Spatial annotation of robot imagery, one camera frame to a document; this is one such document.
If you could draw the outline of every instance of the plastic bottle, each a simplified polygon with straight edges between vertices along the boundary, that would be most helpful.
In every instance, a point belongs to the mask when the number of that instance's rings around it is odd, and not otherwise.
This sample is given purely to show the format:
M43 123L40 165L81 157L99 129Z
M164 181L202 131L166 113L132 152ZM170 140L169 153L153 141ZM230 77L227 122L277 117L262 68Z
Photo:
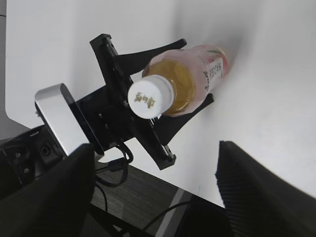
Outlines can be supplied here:
M169 50L154 57L143 78L128 92L132 111L141 118L179 116L193 112L226 76L224 52L201 45L189 50Z

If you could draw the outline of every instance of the dark wooden surface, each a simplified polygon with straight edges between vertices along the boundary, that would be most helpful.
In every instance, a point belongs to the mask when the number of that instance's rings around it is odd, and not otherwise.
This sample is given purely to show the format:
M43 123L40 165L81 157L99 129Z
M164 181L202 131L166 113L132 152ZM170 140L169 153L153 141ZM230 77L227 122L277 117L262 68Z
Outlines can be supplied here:
M105 172L101 176L118 180L121 172ZM138 227L145 227L153 218L167 209L177 192L177 187L129 166L127 181L117 188L102 186L108 199L109 213ZM96 189L92 203L104 209L101 192ZM154 223L148 233L155 235L162 220Z

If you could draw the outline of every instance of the black cable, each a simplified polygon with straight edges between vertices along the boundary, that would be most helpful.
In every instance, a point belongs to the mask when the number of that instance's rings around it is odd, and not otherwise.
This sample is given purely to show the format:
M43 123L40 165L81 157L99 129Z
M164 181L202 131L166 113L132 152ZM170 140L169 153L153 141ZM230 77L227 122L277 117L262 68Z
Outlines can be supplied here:
M105 212L108 213L108 200L107 200L107 196L105 194L105 191L97 183L95 183L95 187L97 187L101 191L103 198L104 198Z
M119 160L114 160L112 162L121 162L122 164L120 164L119 169L122 169L123 170L123 174L121 176L121 179L118 183L112 183L106 179L104 179L103 177L99 176L99 175L95 175L95 179L97 182L99 182L100 184L104 185L104 186L107 186L107 187L110 187L110 188L115 188L115 187L118 187L119 185L121 185L122 183L124 183L126 180L127 180L127 176L128 176L128 160L126 158L126 152L124 151L124 149L120 146L120 145L117 145L116 146L117 149L119 149L124 157L123 159L119 159Z
M166 209L165 211L163 211L162 213L160 213L158 216L156 216L151 222L149 222L139 233L138 237L141 237L144 235L144 233L146 232L146 230L154 223L156 222L160 217L164 216L166 213L168 213L169 211L172 211L173 209L175 208L178 208L180 206L184 206L184 205L197 205L197 204L200 204L200 205L203 205L205 204L205 202L202 202L202 201L184 201L184 202L181 202L181 203L178 203L174 206L171 206L169 207L168 209Z

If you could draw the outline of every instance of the white bottle cap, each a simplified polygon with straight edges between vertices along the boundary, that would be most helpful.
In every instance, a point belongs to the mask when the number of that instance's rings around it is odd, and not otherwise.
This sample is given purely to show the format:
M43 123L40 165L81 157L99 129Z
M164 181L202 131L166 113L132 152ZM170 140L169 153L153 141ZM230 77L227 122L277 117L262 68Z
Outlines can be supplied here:
M128 91L132 111L143 119L153 119L168 110L174 101L171 83L159 75L150 75L134 83Z

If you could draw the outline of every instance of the table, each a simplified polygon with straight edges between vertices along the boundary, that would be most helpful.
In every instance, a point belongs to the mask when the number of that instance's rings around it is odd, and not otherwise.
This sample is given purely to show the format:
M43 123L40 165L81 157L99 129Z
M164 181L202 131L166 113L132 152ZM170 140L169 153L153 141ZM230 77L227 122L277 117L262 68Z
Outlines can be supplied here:
M37 90L64 82L79 99L104 85L89 41L111 34L119 54L180 38L221 47L231 69L215 103L170 142L159 171L135 139L133 166L223 205L215 178L220 140L316 197L314 0L11 0L7 3L6 112L27 126ZM116 158L106 152L104 160Z

